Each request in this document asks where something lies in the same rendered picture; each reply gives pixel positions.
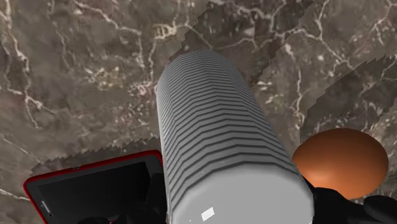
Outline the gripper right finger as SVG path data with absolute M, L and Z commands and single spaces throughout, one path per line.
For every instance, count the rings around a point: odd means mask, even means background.
M 397 200 L 391 197 L 372 195 L 357 204 L 336 190 L 306 184 L 314 199 L 312 224 L 397 224 Z

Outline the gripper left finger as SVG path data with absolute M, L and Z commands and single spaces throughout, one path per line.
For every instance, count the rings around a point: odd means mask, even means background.
M 121 214 L 112 223 L 104 217 L 89 217 L 79 221 L 78 224 L 166 224 L 166 216 L 167 196 L 164 175 L 155 173 L 151 176 L 148 194 L 142 206 Z

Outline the grey ribbed cylinder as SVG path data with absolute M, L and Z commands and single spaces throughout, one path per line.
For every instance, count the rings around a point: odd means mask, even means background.
M 157 111 L 170 224 L 311 224 L 311 190 L 228 59 L 174 59 Z

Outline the brown egg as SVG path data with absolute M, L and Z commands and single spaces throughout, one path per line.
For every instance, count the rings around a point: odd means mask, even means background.
M 312 185 L 331 188 L 347 199 L 374 192 L 389 170 L 386 150 L 378 140 L 347 128 L 314 134 L 295 150 L 292 161 Z

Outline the red-edged black tablet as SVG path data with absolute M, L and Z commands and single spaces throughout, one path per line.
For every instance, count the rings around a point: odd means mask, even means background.
M 163 172 L 157 150 L 102 160 L 28 178 L 23 188 L 45 224 L 77 224 L 144 204 L 151 179 Z

